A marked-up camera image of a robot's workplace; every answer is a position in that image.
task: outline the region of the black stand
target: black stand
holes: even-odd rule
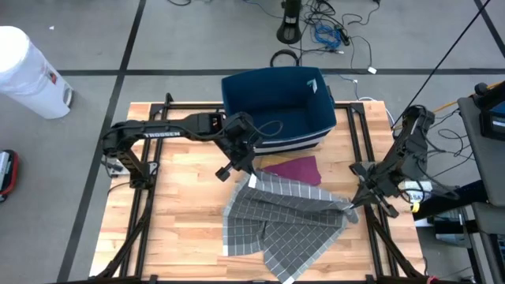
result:
[[[471,184],[462,186],[454,192],[459,195],[458,200],[451,200],[440,196],[431,196],[421,204],[421,208],[417,213],[413,214],[414,220],[421,220],[433,215],[444,213],[445,211],[453,210],[459,207],[470,205],[473,202],[483,202],[488,200],[484,183],[475,181]]]

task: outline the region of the red object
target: red object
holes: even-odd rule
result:
[[[9,183],[7,184],[6,188],[0,191],[0,195],[6,196],[14,190],[14,186],[16,185],[19,157],[17,156],[17,153],[15,151],[12,150],[4,150],[4,151],[9,153],[9,155],[12,157],[12,168],[11,168],[12,174],[9,177]]]
[[[428,280],[426,281],[426,284],[432,284],[433,281],[438,280],[437,277],[435,276],[430,276],[428,277]]]
[[[309,185],[319,185],[321,183],[321,174],[317,170],[316,157],[304,157],[294,159],[279,165],[267,166],[265,171],[277,174],[283,178],[289,178],[295,181],[301,181]]]

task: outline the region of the black metal frame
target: black metal frame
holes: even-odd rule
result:
[[[170,94],[166,95],[166,102],[161,104],[152,104],[151,109],[149,111],[149,120],[153,121],[156,118],[156,115],[161,111],[161,118],[166,119],[168,115],[168,110],[219,110],[223,109],[223,105],[221,103],[172,103],[173,100]],[[356,123],[354,121],[354,114],[358,114],[360,119],[360,124],[363,132],[363,138],[365,142],[365,150],[367,153],[368,160],[370,162],[374,161],[374,154],[372,150],[372,141],[370,140],[370,134],[368,131],[368,124],[365,117],[365,108],[363,103],[336,103],[335,109],[345,110],[347,112],[347,118],[349,120],[350,127],[350,136],[353,144],[354,158],[356,162],[361,162],[361,149],[359,144],[359,139],[357,136]],[[144,148],[142,150],[141,160],[143,162],[147,162],[148,154],[150,150],[150,139],[145,140]],[[154,163],[159,164],[159,160],[161,157],[163,146],[163,138],[156,139],[156,148],[155,148],[155,158]],[[153,173],[154,182],[156,183],[158,174],[158,169]],[[118,255],[124,256],[122,260],[121,270],[119,272],[120,278],[110,278],[114,274],[114,271],[107,271],[107,273],[102,273],[97,278],[91,278],[89,280],[79,281],[79,282],[70,282],[70,283],[148,283],[148,284],[217,284],[217,283],[226,283],[226,284],[250,284],[251,281],[158,281],[157,275],[152,275],[149,281],[141,281],[142,271],[144,266],[144,258],[145,251],[148,243],[148,231],[149,231],[149,223],[151,220],[152,214],[152,205],[154,203],[154,191],[155,186],[152,189],[148,190],[148,198],[146,199],[146,211],[144,211],[142,218],[137,222],[138,210],[140,207],[140,197],[142,194],[142,189],[136,189],[134,197],[132,210],[129,218],[129,227],[128,227],[128,237],[126,242],[120,249],[120,253]],[[324,282],[299,282],[299,283],[317,283],[317,284],[373,284],[373,283],[382,283],[382,284],[395,284],[395,283],[415,283],[421,284],[426,283],[427,277],[422,275],[420,272],[416,271],[410,262],[404,257],[401,251],[398,249],[396,244],[392,241],[389,225],[387,223],[387,216],[381,207],[378,207],[378,213],[380,220],[376,217],[372,206],[367,204],[364,206],[365,209],[365,219],[367,222],[368,235],[370,238],[370,247],[372,250],[372,260],[374,264],[374,268],[376,271],[376,280],[374,280],[372,275],[365,275],[365,280],[358,281],[324,281]],[[132,236],[138,236],[140,234],[140,244],[139,251],[137,255],[137,262],[135,267],[135,275],[134,276],[126,276],[128,274],[129,267],[129,258],[130,251],[133,246],[133,242],[136,238],[131,238]],[[389,268],[391,272],[391,276],[384,275],[382,263],[380,259],[380,251],[379,244],[377,242],[376,234],[379,234],[380,238],[383,240],[386,248],[387,248],[387,259],[389,263]],[[407,278],[398,276],[398,267],[397,264],[403,269]],[[276,281],[261,281],[262,283],[279,283]],[[447,282],[438,280],[437,283],[456,283],[456,282]]]

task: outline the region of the gray floor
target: gray floor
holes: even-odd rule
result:
[[[257,0],[270,13],[281,15],[280,1]],[[331,0],[342,13],[365,14],[369,0]],[[132,28],[139,0],[31,0],[0,1],[0,25],[25,30],[34,44],[59,70],[117,70]],[[493,0],[488,14],[505,38],[505,1]],[[477,12],[473,0],[384,0],[366,26],[351,25],[349,33],[372,44],[372,66],[381,69],[431,69]],[[175,7],[164,0],[147,0],[129,69],[253,69],[267,66],[270,57],[286,48],[275,38],[279,20],[258,6],[240,0],[193,1]],[[304,37],[304,48],[318,47]],[[368,48],[355,39],[355,68],[366,68]],[[344,54],[309,54],[304,65],[348,69],[351,49]],[[280,58],[279,63],[289,63]],[[442,64],[443,69],[503,69],[505,58],[481,17]],[[436,75],[416,103],[433,109],[469,95],[481,81],[494,83],[500,75]],[[345,75],[358,80],[358,95],[384,100],[396,118],[424,82],[426,75]],[[130,102],[161,101],[166,92],[177,101],[220,100],[223,76],[126,76],[114,112],[125,119]],[[0,275],[2,282],[53,282],[63,255],[88,177],[99,132],[116,76],[66,78],[79,91],[69,115],[44,121],[11,99],[0,96],[0,148],[18,151],[22,169],[16,192],[0,205]],[[337,100],[352,100],[354,86],[336,75],[326,75]],[[464,133],[454,116],[440,128]],[[440,139],[440,147],[457,150],[458,141]],[[438,155],[429,161],[435,174],[461,161]],[[478,179],[469,161],[439,176],[442,182],[463,185]],[[110,180],[100,169],[71,279],[88,276]],[[438,276],[469,266],[466,250],[447,246],[429,230],[419,230],[428,272]],[[459,275],[466,276],[469,271]]]

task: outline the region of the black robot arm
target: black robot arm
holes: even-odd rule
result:
[[[253,119],[246,113],[228,118],[221,113],[200,113],[177,120],[119,122],[103,136],[103,154],[118,159],[130,172],[130,187],[149,189],[153,185],[151,173],[158,165],[141,162],[132,146],[142,139],[175,137],[213,141],[230,160],[216,172],[222,181],[230,176],[232,168],[252,171],[253,148],[261,142]]]
[[[353,198],[355,207],[380,204],[391,216],[398,212],[384,197],[398,197],[398,184],[409,178],[422,178],[426,171],[428,145],[426,134],[435,121],[435,115],[423,106],[411,106],[402,117],[402,132],[380,163],[355,163],[350,169],[360,178]]]

